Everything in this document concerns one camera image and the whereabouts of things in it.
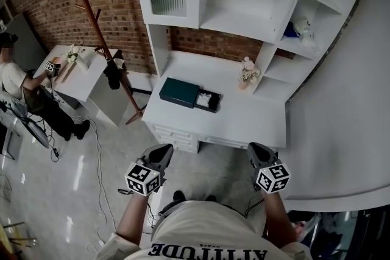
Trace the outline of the pink wooden tray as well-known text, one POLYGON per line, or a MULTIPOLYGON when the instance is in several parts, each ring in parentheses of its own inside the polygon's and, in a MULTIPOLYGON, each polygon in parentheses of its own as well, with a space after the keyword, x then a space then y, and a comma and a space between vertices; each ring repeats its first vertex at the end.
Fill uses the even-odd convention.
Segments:
POLYGON ((54 57, 51 62, 55 64, 54 82, 61 83, 71 68, 71 63, 64 56, 54 57))

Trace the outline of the person's cream printed shirt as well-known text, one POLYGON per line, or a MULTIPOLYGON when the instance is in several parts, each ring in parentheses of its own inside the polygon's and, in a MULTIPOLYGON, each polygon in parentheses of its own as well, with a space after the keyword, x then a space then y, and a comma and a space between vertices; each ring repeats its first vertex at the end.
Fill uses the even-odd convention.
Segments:
POLYGON ((215 202, 188 201, 161 216, 144 248, 117 234, 96 260, 312 260, 299 242, 283 247, 261 237, 238 212, 215 202))

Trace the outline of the pink vase with pale flowers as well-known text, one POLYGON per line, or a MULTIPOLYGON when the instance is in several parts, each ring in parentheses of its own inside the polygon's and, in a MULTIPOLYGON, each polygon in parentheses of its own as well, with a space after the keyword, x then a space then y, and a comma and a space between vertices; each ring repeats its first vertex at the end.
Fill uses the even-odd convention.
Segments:
POLYGON ((255 66, 255 63, 249 58, 244 57, 240 65, 240 75, 238 88, 246 89, 250 84, 254 84, 260 76, 260 70, 255 66))

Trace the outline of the black framed glass door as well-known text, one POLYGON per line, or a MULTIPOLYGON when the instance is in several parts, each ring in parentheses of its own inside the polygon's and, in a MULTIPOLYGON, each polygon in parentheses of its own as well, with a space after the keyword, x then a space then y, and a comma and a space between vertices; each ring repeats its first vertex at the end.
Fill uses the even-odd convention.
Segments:
POLYGON ((390 205, 346 212, 288 212, 313 260, 390 260, 390 205))

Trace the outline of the black folded umbrella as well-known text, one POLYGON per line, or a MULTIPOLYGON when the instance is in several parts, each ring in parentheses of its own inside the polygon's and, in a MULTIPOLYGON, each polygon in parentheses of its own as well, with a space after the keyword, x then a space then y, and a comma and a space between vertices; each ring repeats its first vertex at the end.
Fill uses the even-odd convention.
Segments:
POLYGON ((118 90, 121 86, 120 78, 126 71, 122 50, 118 50, 113 58, 106 58, 107 66, 104 74, 108 78, 108 85, 112 90, 118 90))

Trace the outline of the dark teal box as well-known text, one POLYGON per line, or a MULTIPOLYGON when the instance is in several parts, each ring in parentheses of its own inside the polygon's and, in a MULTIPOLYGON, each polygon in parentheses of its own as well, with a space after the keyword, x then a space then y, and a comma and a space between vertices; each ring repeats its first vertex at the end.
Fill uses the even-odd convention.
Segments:
POLYGON ((218 93, 202 89, 199 85, 170 77, 165 80, 159 92, 159 96, 161 100, 165 100, 173 104, 191 109, 198 108, 211 113, 216 113, 219 110, 219 103, 222 97, 218 93), (208 108, 196 105, 199 93, 208 93, 212 95, 208 108))

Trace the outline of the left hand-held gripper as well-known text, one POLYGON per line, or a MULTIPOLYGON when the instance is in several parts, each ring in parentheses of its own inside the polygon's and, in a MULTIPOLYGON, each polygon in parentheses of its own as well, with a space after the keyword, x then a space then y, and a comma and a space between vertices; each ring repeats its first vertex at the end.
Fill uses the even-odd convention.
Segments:
POLYGON ((147 157, 131 162, 124 174, 128 190, 144 197, 158 192, 165 182, 165 169, 169 166, 173 153, 172 144, 160 144, 147 149, 147 157))

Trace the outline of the brown wooden coat rack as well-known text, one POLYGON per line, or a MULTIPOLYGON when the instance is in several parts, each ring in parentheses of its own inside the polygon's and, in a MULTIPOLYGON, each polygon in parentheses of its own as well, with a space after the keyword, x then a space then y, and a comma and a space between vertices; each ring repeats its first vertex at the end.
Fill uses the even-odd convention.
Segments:
POLYGON ((143 110, 146 108, 146 106, 142 108, 138 106, 129 88, 129 84, 127 83, 127 77, 126 77, 127 73, 123 70, 118 69, 117 65, 114 62, 114 57, 109 51, 108 46, 105 42, 105 39, 98 25, 101 9, 98 9, 97 13, 94 14, 89 0, 81 0, 81 1, 82 1, 82 5, 75 4, 74 6, 84 10, 87 14, 89 24, 92 27, 94 34, 97 36, 97 40, 99 43, 99 46, 95 49, 95 52, 98 52, 99 50, 103 50, 103 56, 105 58, 105 61, 107 62, 107 67, 111 70, 111 72, 115 73, 116 76, 115 80, 117 80, 121 84, 123 90, 125 91, 126 96, 128 97, 130 103, 133 105, 135 109, 134 115, 131 118, 129 118, 129 120, 126 122, 126 125, 129 125, 130 123, 143 117, 143 110))

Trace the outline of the white drawer desk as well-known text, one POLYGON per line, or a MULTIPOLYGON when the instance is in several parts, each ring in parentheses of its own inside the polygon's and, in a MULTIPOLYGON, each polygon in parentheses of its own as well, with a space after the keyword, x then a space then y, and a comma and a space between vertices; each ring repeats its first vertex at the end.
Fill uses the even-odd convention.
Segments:
POLYGON ((271 148, 286 146, 284 102, 254 96, 238 89, 239 64, 221 58, 172 52, 154 86, 142 120, 160 143, 197 153, 200 142, 239 149, 250 142, 271 148), (166 79, 199 85, 222 96, 216 113, 186 108, 160 99, 166 79))

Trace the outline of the person's right forearm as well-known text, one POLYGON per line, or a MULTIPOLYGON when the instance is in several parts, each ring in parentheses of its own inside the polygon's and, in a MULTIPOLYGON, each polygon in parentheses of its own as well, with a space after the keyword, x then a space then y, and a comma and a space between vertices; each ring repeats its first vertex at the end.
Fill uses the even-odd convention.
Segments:
POLYGON ((262 191, 266 211, 266 229, 269 241, 282 248, 297 241, 296 232, 289 221, 278 192, 268 194, 262 191))

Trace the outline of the yellow round table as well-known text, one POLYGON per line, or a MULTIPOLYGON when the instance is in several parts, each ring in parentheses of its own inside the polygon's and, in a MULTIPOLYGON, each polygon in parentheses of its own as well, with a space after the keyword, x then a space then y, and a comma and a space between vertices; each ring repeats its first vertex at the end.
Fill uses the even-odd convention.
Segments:
POLYGON ((36 246, 37 238, 31 236, 27 229, 23 235, 19 230, 21 226, 26 227, 26 222, 0 223, 0 260, 22 260, 23 250, 36 246))

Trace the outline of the grey cabinet panel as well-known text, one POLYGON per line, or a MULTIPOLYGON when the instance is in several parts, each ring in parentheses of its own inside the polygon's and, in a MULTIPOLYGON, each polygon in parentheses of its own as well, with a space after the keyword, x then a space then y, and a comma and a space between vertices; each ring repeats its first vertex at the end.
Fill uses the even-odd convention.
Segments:
POLYGON ((36 36, 26 15, 24 13, 16 15, 7 25, 7 32, 18 37, 14 47, 14 61, 23 70, 35 72, 48 52, 36 36))

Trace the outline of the grey metal chair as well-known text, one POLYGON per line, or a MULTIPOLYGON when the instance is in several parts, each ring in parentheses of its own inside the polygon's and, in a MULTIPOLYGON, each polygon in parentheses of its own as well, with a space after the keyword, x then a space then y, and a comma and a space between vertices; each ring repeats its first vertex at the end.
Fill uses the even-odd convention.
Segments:
MULTIPOLYGON (((27 131, 45 148, 49 148, 46 132, 31 118, 28 117, 27 105, 5 91, 0 91, 0 111, 11 113, 19 120, 27 131)), ((0 116, 0 155, 15 160, 14 153, 9 152, 12 144, 21 141, 20 135, 14 131, 12 125, 5 125, 0 116)))

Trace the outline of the white vase with white flowers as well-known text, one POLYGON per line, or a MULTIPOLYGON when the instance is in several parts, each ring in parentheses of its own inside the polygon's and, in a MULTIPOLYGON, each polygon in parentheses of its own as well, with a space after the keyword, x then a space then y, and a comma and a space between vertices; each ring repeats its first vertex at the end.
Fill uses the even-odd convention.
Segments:
POLYGON ((68 63, 75 63, 82 71, 88 71, 88 65, 83 58, 85 48, 82 46, 71 45, 69 51, 65 54, 65 59, 68 63))

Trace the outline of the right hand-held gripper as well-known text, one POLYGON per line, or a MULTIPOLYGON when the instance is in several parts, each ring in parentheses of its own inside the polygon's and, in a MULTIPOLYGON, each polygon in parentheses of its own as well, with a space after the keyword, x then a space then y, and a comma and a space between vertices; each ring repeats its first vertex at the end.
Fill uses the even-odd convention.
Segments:
POLYGON ((253 167, 258 167, 262 163, 272 163, 268 167, 255 169, 252 177, 255 191, 264 191, 273 194, 284 190, 291 178, 290 171, 281 160, 276 160, 275 152, 267 146, 256 142, 250 142, 247 154, 253 167))

